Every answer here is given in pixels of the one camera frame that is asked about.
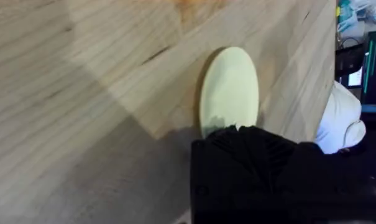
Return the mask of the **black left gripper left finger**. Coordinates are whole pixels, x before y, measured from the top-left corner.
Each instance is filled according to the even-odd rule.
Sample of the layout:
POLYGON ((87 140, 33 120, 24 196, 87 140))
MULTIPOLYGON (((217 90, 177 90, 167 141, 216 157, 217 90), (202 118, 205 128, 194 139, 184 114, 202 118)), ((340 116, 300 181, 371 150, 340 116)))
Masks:
POLYGON ((260 188, 270 190, 265 143, 258 128, 228 126, 213 131, 206 137, 210 143, 227 152, 234 161, 254 175, 260 188))

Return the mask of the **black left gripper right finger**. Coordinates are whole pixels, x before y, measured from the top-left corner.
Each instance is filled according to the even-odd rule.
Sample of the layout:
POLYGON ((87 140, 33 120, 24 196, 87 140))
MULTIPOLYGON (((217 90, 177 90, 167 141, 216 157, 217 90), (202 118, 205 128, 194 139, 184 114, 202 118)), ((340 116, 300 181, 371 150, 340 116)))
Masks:
POLYGON ((254 126, 238 130, 243 163, 265 190, 278 190, 277 179, 294 153, 297 143, 254 126))

